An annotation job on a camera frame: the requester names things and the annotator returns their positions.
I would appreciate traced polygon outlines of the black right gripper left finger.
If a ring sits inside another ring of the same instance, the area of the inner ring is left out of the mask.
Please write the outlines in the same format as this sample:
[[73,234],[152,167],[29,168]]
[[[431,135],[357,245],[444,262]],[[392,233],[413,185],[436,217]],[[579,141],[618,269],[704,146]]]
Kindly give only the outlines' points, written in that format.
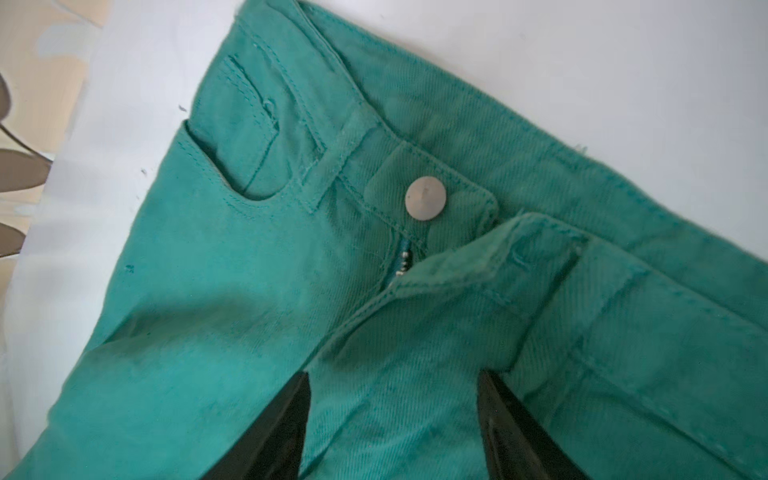
[[202,478],[298,479],[310,405],[309,374],[299,371]]

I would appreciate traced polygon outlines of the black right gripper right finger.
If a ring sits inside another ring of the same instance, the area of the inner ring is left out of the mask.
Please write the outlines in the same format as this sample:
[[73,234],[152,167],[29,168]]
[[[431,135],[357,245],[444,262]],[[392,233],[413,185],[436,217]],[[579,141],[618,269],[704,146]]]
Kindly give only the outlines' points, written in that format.
[[588,479],[494,371],[478,375],[477,411],[491,479]]

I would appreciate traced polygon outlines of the green trousers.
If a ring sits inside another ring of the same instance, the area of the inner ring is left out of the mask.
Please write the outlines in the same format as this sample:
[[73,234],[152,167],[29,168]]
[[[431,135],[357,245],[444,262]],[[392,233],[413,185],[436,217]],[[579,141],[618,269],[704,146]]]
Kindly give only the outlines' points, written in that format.
[[304,479],[484,479],[496,372],[594,479],[767,475],[767,266],[451,74],[247,1],[14,479],[198,479],[297,372]]

